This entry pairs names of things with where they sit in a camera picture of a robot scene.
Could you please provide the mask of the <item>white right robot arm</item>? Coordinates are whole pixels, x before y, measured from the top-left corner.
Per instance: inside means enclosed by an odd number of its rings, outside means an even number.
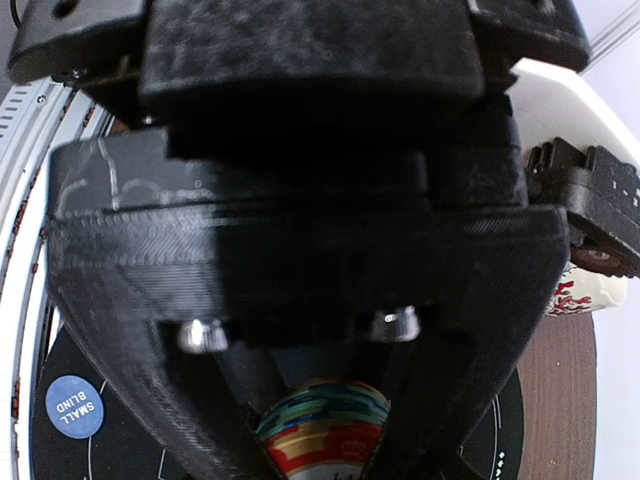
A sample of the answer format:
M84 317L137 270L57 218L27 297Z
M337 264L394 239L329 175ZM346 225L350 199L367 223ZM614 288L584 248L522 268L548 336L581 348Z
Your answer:
M335 83L169 102L159 128L52 160L47 286L94 368L196 479L275 479L219 365L394 351L367 479L455 456L512 374L568 261L639 272L639 145L575 72L522 59L462 111Z

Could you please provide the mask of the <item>red poker chip stack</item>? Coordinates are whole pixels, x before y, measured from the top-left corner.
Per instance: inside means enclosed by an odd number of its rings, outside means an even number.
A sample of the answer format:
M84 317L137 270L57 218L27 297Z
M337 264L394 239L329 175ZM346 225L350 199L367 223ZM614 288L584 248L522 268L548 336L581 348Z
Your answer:
M313 379L265 412L256 435L288 479L357 479L379 442L390 406L363 382Z

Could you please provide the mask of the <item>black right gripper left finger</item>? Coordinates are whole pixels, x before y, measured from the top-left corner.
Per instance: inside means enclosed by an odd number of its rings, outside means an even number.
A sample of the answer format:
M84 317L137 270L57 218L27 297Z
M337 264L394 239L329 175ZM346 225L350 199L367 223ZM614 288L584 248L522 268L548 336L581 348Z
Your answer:
M216 362L184 352L177 326L219 316L207 209L50 216L47 282L89 361L197 479L276 479Z

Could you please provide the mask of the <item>blue small blind button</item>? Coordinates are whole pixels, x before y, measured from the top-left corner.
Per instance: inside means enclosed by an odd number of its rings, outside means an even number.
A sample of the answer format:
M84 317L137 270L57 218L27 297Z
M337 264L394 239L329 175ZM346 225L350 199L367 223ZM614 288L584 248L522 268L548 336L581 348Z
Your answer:
M60 376L49 385L45 408L54 428L74 440L85 440L95 435L105 418L100 393L77 375Z

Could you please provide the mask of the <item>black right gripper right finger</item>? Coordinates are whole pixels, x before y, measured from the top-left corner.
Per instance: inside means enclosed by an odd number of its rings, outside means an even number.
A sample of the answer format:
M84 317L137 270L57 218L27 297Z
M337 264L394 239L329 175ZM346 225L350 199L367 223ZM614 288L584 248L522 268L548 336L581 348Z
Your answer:
M457 453L504 386L566 264L554 206L418 212L369 227L378 306L423 314L367 479L426 479Z

